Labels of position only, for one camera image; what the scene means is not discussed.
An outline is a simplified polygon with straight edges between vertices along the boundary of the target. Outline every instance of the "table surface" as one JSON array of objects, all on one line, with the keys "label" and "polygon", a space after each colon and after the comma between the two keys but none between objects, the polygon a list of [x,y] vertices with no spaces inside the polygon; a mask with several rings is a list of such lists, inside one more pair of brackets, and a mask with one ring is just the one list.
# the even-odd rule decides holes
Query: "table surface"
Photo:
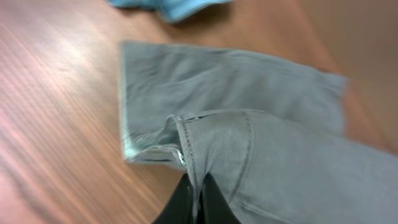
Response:
[{"label": "table surface", "polygon": [[[341,73],[298,1],[235,0],[170,25],[105,0],[0,1],[0,223],[150,223],[181,173],[121,159],[118,43],[233,47]],[[353,90],[346,135],[386,150]]]}]

